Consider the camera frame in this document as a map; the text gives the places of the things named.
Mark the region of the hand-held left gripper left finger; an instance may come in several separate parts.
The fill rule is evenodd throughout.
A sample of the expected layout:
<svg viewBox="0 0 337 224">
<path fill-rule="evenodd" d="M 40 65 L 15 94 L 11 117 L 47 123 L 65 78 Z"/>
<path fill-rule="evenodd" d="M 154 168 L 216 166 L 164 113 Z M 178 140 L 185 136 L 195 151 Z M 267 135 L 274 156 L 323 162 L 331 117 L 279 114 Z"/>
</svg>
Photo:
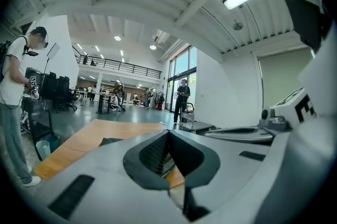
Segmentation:
<svg viewBox="0 0 337 224">
<path fill-rule="evenodd" d="M 169 182 L 140 161 L 166 131 L 100 146 L 45 182 L 27 203 L 45 224 L 185 224 Z"/>
</svg>

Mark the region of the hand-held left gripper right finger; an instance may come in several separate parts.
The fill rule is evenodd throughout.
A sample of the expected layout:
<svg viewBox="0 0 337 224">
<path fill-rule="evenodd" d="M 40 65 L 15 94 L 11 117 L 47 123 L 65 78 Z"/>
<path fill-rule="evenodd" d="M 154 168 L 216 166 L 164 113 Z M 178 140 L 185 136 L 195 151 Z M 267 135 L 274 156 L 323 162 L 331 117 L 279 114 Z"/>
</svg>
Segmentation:
<svg viewBox="0 0 337 224">
<path fill-rule="evenodd" d="M 183 210 L 170 218 L 254 218 L 266 190 L 254 186 L 268 146 L 218 140 L 171 130 L 170 154 L 184 177 Z"/>
</svg>

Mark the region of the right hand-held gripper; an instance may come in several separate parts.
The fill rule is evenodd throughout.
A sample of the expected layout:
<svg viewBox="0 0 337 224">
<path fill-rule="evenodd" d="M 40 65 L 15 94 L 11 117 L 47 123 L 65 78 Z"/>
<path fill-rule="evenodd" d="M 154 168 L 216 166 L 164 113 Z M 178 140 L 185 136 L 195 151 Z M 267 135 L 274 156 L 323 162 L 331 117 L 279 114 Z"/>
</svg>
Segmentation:
<svg viewBox="0 0 337 224">
<path fill-rule="evenodd" d="M 275 131 L 288 131 L 299 124 L 316 117 L 313 104 L 303 87 L 293 91 L 272 107 L 262 110 L 259 126 Z M 217 131 L 254 131 L 252 133 L 208 132 L 204 136 L 226 141 L 243 143 L 264 143 L 273 140 L 274 136 L 260 130 L 258 126 L 220 128 Z"/>
</svg>

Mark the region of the metal trolley cart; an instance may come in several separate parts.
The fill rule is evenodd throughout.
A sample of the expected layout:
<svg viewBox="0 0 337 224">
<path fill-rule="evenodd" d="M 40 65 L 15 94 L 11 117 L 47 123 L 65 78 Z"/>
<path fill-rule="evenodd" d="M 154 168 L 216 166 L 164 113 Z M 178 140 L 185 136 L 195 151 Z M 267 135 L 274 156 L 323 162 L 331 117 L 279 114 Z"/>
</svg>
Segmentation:
<svg viewBox="0 0 337 224">
<path fill-rule="evenodd" d="M 183 129 L 196 134 L 198 131 L 211 130 L 214 125 L 197 121 L 195 119 L 194 105 L 189 102 L 182 102 L 180 109 L 180 121 L 179 125 Z"/>
</svg>

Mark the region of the teal waste bin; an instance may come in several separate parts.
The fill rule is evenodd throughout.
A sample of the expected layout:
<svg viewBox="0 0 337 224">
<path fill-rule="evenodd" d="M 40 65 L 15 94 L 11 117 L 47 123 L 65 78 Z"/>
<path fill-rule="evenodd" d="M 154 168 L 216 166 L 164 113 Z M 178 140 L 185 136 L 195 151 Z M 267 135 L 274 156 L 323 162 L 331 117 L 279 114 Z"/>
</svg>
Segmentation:
<svg viewBox="0 0 337 224">
<path fill-rule="evenodd" d="M 59 138 L 56 135 L 49 135 L 46 140 L 49 143 L 51 153 L 53 153 L 59 147 Z"/>
</svg>

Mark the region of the pale waste bin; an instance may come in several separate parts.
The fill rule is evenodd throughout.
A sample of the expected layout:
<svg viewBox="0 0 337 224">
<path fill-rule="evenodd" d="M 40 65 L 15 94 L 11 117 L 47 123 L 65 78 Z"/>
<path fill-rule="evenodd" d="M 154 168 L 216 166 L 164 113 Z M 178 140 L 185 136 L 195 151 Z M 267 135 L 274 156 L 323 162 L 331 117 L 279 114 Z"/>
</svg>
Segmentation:
<svg viewBox="0 0 337 224">
<path fill-rule="evenodd" d="M 39 155 L 39 160 L 43 161 L 51 154 L 49 141 L 39 140 L 35 146 Z"/>
</svg>

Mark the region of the black work stand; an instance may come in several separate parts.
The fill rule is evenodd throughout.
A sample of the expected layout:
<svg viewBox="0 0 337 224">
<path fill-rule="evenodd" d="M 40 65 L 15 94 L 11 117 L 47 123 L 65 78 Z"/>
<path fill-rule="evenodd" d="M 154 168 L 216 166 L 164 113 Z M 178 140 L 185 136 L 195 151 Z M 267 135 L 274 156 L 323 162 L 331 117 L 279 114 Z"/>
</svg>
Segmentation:
<svg viewBox="0 0 337 224">
<path fill-rule="evenodd" d="M 51 110 L 52 101 L 49 99 L 24 97 L 22 100 L 24 117 L 21 119 L 21 132 L 25 131 L 30 134 L 35 152 L 40 161 L 42 161 L 42 156 L 37 149 L 37 142 L 48 135 L 54 135 Z M 48 125 L 42 124 L 38 119 L 42 117 L 43 113 L 46 113 L 48 116 Z"/>
</svg>

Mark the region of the glass entrance door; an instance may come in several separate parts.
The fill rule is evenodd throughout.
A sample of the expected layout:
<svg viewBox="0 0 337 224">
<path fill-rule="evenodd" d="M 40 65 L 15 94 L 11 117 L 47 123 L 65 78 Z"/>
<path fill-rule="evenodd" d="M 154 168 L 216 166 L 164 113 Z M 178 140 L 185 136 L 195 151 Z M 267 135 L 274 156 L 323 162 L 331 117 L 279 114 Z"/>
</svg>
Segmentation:
<svg viewBox="0 0 337 224">
<path fill-rule="evenodd" d="M 197 48 L 188 47 L 178 56 L 173 58 L 169 64 L 168 81 L 166 86 L 165 110 L 173 113 L 177 100 L 177 89 L 181 86 L 181 80 L 185 79 L 190 88 L 191 95 L 188 101 L 195 104 L 196 95 L 196 66 Z"/>
</svg>

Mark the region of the black office chair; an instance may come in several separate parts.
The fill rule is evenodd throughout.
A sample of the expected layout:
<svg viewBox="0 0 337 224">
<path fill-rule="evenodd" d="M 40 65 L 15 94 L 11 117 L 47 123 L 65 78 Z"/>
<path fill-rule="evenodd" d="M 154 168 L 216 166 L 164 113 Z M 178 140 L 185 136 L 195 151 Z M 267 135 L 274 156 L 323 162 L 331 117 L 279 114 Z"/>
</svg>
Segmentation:
<svg viewBox="0 0 337 224">
<path fill-rule="evenodd" d="M 41 97 L 51 100 L 53 109 L 56 109 L 56 103 L 58 99 L 57 87 L 58 79 L 56 77 L 56 74 L 53 72 L 50 72 L 48 75 L 45 74 L 42 83 Z"/>
<path fill-rule="evenodd" d="M 59 105 L 62 108 L 71 108 L 77 111 L 77 106 L 74 102 L 78 100 L 76 91 L 70 88 L 70 79 L 68 77 L 60 76 L 58 79 L 58 86 L 60 90 Z"/>
</svg>

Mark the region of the black balcony railing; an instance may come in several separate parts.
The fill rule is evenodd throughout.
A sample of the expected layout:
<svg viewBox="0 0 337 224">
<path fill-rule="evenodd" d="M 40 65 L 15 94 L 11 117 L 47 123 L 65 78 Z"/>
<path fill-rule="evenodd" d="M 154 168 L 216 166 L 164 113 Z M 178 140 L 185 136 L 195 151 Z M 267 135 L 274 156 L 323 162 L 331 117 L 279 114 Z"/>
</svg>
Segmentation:
<svg viewBox="0 0 337 224">
<path fill-rule="evenodd" d="M 99 67 L 109 70 L 118 70 L 126 73 L 132 73 L 136 75 L 146 76 L 149 78 L 160 79 L 162 72 L 160 70 L 155 70 L 139 65 L 119 62 L 112 59 L 105 59 L 96 56 L 89 56 L 87 54 L 80 53 L 74 46 L 73 53 L 75 55 L 75 59 L 80 65 L 87 65 L 92 67 Z"/>
</svg>

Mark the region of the light panel on stand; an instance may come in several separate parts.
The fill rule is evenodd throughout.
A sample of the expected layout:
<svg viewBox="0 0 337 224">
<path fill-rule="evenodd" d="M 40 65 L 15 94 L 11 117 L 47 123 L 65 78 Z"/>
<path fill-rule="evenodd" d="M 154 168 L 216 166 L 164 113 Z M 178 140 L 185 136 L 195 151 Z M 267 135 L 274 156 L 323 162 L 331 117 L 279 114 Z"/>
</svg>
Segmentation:
<svg viewBox="0 0 337 224">
<path fill-rule="evenodd" d="M 42 82 L 44 80 L 44 77 L 46 75 L 46 70 L 47 70 L 47 67 L 48 67 L 48 63 L 50 60 L 52 60 L 55 55 L 58 53 L 60 47 L 57 43 L 55 43 L 52 48 L 49 50 L 49 52 L 47 53 L 47 61 L 46 61 L 46 65 L 45 65 L 45 68 L 44 68 L 44 71 L 43 71 L 43 76 L 42 76 Z"/>
</svg>

